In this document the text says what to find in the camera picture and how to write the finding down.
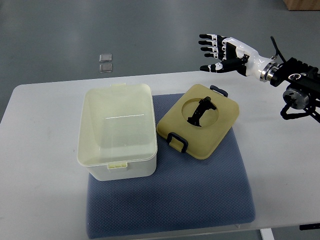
blue cushion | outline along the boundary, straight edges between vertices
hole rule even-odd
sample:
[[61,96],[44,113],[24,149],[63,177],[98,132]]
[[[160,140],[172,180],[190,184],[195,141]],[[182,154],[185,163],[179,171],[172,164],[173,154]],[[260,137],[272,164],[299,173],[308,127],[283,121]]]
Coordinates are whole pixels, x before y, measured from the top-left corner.
[[[153,96],[156,123],[182,94]],[[98,181],[89,175],[91,239],[244,224],[255,219],[246,169],[231,128],[213,154],[197,160],[157,137],[151,176]]]

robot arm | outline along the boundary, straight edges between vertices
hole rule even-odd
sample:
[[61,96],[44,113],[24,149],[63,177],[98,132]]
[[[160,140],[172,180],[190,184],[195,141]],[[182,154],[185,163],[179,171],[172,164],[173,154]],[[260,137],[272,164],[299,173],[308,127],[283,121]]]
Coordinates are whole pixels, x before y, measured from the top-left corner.
[[[285,120],[297,119],[311,116],[320,123],[320,114],[316,112],[320,108],[320,74],[319,69],[306,63],[290,58],[284,59],[280,53],[276,42],[271,37],[275,47],[276,54],[272,58],[266,58],[252,47],[234,39],[233,37],[224,37],[215,34],[201,34],[199,41],[205,53],[205,57],[213,57],[221,60],[216,64],[203,65],[201,71],[212,73],[226,73],[237,71],[243,76],[254,76],[262,82],[270,82],[277,87],[283,81],[288,81],[290,85],[283,93],[283,99],[286,103],[281,116]],[[279,55],[283,61],[278,65],[274,59]],[[287,113],[289,108],[303,110],[301,113]]]

yellow lid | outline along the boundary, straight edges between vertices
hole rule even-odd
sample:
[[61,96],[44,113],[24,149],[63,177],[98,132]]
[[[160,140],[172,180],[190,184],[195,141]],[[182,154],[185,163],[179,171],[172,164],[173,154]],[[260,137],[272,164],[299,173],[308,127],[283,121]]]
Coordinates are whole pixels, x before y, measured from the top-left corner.
[[192,86],[163,116],[157,133],[170,146],[207,159],[239,116],[238,104],[209,88]]

white table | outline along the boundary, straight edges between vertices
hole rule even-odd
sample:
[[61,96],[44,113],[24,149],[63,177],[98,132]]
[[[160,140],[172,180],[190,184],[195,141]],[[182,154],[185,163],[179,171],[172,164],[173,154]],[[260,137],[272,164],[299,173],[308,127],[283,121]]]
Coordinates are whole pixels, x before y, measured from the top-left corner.
[[181,72],[18,86],[0,124],[0,239],[87,240],[89,173],[77,162],[83,98],[91,88],[145,83],[153,95],[216,85],[239,104],[233,130],[252,188],[256,220],[112,239],[256,230],[320,222],[320,124],[283,120],[282,94],[236,72]]

black handle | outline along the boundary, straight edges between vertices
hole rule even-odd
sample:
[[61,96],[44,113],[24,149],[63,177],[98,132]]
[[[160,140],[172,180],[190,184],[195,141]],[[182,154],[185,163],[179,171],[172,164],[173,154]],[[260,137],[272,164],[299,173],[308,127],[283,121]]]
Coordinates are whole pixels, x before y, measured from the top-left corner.
[[215,85],[211,85],[211,86],[210,86],[210,89],[211,89],[211,90],[214,90],[214,91],[216,91],[216,92],[218,92],[218,93],[220,93],[220,94],[222,94],[222,95],[225,96],[226,98],[228,97],[228,93],[227,93],[225,90],[222,90],[222,89],[218,88],[218,87],[215,86]]
[[176,134],[175,132],[172,131],[172,132],[168,133],[168,136],[166,138],[166,142],[169,144],[173,137],[183,144],[183,147],[181,149],[181,153],[185,153],[187,151],[187,148],[188,148],[188,141],[185,140],[182,136],[180,136],[180,135],[178,135],[178,134]]

